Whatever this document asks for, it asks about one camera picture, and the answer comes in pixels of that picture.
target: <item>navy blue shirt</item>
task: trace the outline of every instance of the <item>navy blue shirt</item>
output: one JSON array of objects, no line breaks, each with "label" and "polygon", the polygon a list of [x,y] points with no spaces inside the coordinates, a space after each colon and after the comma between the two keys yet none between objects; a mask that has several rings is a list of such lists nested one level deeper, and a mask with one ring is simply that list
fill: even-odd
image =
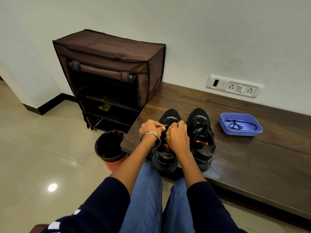
[{"label": "navy blue shirt", "polygon": [[[196,233],[206,229],[211,233],[246,232],[236,226],[208,182],[193,184],[187,196]],[[122,182],[107,177],[78,210],[51,223],[42,233],[118,233],[130,200]]]}]

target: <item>person's left hand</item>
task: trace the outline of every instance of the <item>person's left hand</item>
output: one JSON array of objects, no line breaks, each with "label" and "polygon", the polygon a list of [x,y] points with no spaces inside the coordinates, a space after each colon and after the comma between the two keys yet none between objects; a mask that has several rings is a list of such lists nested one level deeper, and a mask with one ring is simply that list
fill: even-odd
[{"label": "person's left hand", "polygon": [[[142,127],[139,129],[139,134],[142,135],[144,132],[154,132],[161,137],[161,133],[164,131],[165,126],[163,124],[149,119],[147,122],[142,124]],[[153,134],[146,134],[143,137],[143,140],[145,139],[150,139],[152,142],[156,142],[158,138]]]}]

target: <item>power socket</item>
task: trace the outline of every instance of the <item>power socket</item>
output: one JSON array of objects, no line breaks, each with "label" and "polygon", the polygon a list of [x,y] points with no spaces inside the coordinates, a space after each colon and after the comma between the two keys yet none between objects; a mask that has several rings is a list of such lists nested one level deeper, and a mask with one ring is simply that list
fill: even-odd
[{"label": "power socket", "polygon": [[256,98],[264,88],[264,85],[211,75],[206,87],[217,91]]}]

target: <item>black sneaker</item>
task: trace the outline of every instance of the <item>black sneaker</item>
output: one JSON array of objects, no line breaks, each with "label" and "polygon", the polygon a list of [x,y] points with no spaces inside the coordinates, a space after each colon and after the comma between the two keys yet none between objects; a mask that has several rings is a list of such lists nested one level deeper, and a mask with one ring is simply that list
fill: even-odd
[{"label": "black sneaker", "polygon": [[187,133],[190,137],[190,151],[198,167],[207,170],[212,164],[216,145],[210,120],[203,109],[196,108],[189,114]]},{"label": "black sneaker", "polygon": [[[181,120],[179,113],[175,109],[166,111],[159,123],[165,125],[165,132],[172,123],[178,123]],[[161,146],[153,149],[152,164],[155,169],[161,172],[173,172],[177,168],[178,161],[176,154],[169,148],[166,142],[165,132],[161,134]]]}]

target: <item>wooden tabletop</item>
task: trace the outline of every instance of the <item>wooden tabletop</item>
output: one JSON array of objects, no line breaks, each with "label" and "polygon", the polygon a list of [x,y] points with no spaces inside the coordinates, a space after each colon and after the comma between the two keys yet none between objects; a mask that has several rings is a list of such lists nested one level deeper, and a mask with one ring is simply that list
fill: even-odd
[{"label": "wooden tabletop", "polygon": [[[139,128],[176,109],[186,121],[195,108],[204,109],[215,134],[216,150],[206,179],[252,199],[311,219],[311,116],[161,83],[121,143],[131,153]],[[253,115],[263,132],[256,137],[226,135],[220,114]]]}]

